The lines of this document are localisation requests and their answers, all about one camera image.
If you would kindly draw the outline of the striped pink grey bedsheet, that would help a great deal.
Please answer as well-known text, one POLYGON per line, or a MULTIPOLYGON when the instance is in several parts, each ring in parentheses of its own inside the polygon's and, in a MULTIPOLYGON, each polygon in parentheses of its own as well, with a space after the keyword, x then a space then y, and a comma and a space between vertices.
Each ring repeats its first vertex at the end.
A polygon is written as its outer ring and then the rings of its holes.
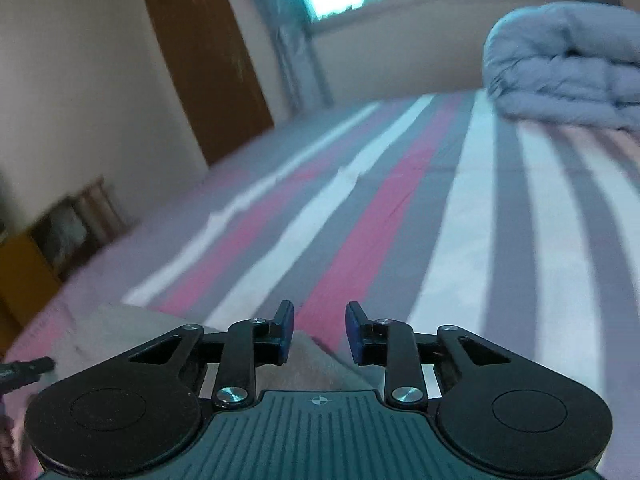
POLYGON ((78 271, 10 360, 70 374, 154 334, 295 307, 349 356, 344 310, 454 324, 608 402, 610 479, 639 474, 639 136, 514 122, 483 91, 339 108, 214 165, 78 271))

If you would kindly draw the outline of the wooden side table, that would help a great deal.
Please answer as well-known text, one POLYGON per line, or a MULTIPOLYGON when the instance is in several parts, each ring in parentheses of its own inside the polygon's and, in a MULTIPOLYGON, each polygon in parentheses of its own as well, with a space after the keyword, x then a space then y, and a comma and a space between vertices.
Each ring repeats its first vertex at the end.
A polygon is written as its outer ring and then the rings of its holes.
POLYGON ((1 243, 1 355, 61 288, 34 239, 23 232, 1 243))

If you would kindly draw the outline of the grey curtain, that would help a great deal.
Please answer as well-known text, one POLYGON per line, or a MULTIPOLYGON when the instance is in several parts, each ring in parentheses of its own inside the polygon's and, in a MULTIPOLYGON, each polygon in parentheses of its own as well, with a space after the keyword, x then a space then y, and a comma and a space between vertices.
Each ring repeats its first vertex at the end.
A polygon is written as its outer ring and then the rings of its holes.
POLYGON ((332 105, 331 92, 311 43, 304 0, 255 0, 271 37, 292 113, 332 105))

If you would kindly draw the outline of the wooden chair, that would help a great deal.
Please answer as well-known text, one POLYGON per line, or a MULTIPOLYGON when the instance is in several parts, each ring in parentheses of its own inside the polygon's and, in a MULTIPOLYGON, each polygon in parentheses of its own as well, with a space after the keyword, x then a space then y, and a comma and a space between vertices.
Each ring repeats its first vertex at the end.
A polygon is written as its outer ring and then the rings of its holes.
POLYGON ((58 200, 27 232, 53 274, 64 282, 128 229, 99 176, 58 200))

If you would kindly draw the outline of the grey fleece pants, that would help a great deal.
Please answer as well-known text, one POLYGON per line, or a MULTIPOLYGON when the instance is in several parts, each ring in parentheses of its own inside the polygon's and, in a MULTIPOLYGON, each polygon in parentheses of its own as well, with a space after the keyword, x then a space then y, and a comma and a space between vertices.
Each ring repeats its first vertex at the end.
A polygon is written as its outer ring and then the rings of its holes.
MULTIPOLYGON (((55 341, 49 356, 55 369, 44 376, 43 388, 99 364, 173 330, 185 322, 166 313, 126 304, 104 304, 84 316, 55 341)), ((288 360, 282 366, 256 370, 258 390, 349 391, 371 385, 355 370, 323 351, 308 335, 293 334, 288 360)))

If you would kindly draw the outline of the brown wooden door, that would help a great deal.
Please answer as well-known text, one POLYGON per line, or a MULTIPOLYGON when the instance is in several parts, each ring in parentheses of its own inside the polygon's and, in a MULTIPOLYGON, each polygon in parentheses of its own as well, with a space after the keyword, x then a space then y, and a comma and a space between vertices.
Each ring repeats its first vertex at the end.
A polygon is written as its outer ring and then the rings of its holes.
POLYGON ((273 126, 229 0, 144 0, 171 81, 211 165, 273 126))

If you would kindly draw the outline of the folded blue grey duvet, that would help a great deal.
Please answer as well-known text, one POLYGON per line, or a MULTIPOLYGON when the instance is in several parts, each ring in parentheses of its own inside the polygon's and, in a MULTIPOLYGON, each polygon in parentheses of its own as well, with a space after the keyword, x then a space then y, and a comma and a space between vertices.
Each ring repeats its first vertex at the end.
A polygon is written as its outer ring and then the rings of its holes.
POLYGON ((569 1, 516 9, 487 36, 483 82, 506 116, 637 130, 639 14, 569 1))

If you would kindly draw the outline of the black left gripper tip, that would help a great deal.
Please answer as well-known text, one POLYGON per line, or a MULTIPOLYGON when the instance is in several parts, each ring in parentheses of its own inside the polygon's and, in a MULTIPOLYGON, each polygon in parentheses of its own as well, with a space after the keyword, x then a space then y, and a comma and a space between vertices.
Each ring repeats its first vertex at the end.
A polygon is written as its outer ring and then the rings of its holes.
POLYGON ((55 360, 44 356, 32 361, 14 361, 0 365, 0 396, 39 382, 43 374, 55 369, 55 360))

